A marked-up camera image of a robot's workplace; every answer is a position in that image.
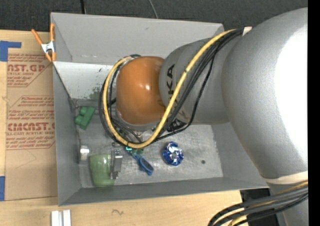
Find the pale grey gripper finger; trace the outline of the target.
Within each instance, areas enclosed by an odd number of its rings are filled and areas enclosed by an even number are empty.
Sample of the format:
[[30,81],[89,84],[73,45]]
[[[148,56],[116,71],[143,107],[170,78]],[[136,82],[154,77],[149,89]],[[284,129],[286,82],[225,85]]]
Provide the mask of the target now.
[[120,149],[115,148],[111,152],[111,178],[117,179],[122,169],[123,154]]

